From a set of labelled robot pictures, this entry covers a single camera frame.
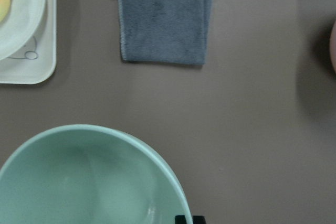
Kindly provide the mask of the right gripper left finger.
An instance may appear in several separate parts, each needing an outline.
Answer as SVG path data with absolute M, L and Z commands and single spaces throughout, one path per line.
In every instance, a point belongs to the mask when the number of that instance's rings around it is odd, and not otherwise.
M 187 224 L 186 217 L 184 215 L 175 216 L 175 224 Z

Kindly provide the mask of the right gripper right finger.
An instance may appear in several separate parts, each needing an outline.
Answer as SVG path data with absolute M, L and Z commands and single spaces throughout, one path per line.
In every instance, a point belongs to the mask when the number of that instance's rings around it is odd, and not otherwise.
M 204 216 L 193 216 L 193 224 L 206 224 Z

